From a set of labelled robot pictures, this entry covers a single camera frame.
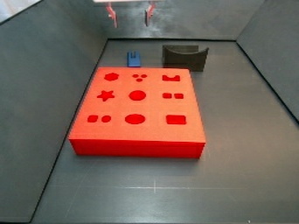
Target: small circular hole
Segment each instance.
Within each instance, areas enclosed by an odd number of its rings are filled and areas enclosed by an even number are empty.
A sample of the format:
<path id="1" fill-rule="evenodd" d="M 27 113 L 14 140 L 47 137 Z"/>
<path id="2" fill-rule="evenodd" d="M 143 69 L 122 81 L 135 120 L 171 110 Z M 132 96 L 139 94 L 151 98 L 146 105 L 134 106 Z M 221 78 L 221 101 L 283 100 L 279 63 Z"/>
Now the small circular hole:
<path id="1" fill-rule="evenodd" d="M 111 121 L 111 116 L 110 115 L 104 115 L 103 117 L 102 117 L 102 122 L 103 123 L 108 123 Z"/>

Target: gray floor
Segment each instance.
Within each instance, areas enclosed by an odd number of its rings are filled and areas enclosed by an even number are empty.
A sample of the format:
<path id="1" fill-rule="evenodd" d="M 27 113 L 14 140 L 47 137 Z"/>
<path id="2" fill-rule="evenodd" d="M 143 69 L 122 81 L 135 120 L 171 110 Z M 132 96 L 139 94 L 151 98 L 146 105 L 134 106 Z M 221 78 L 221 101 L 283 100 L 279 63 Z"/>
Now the gray floor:
<path id="1" fill-rule="evenodd" d="M 163 44 L 210 47 L 193 80 L 207 134 L 201 160 L 78 157 L 67 141 L 34 222 L 298 222 L 299 129 L 233 42 L 110 41 L 100 66 L 127 51 L 162 66 Z"/>

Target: black object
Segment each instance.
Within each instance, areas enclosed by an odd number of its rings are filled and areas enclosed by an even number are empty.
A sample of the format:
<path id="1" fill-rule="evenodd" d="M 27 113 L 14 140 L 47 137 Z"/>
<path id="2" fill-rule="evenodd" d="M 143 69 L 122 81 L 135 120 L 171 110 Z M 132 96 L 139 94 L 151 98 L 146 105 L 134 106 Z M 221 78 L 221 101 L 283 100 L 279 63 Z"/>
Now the black object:
<path id="1" fill-rule="evenodd" d="M 202 72 L 210 48 L 199 52 L 197 45 L 164 45 L 163 67 L 188 68 L 193 72 Z"/>

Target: red shape sorter block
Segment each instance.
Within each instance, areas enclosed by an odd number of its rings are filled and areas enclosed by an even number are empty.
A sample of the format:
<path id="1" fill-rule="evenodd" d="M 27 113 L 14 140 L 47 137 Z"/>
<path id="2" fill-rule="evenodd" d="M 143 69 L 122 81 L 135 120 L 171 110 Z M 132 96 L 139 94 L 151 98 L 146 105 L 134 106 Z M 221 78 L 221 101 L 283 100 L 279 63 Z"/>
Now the red shape sorter block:
<path id="1" fill-rule="evenodd" d="M 199 158 L 206 136 L 190 71 L 102 67 L 70 142 L 78 155 Z"/>

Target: circular hole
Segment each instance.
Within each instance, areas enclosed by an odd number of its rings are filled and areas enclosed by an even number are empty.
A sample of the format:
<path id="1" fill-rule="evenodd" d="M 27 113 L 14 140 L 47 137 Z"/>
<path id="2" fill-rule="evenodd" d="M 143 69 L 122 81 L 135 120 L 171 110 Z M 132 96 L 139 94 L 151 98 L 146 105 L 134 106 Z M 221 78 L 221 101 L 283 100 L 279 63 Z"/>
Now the circular hole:
<path id="1" fill-rule="evenodd" d="M 110 115 L 104 115 L 103 117 L 102 117 L 102 122 L 103 123 L 108 123 L 111 121 L 111 116 Z"/>
<path id="2" fill-rule="evenodd" d="M 146 98 L 146 92 L 142 90 L 136 90 L 131 92 L 130 98 L 132 101 L 142 101 Z"/>
<path id="3" fill-rule="evenodd" d="M 131 124 L 139 124 L 146 121 L 146 117 L 143 115 L 132 114 L 126 117 L 126 122 Z"/>
<path id="4" fill-rule="evenodd" d="M 95 123 L 99 119 L 99 116 L 98 115 L 90 115 L 88 116 L 88 123 Z"/>

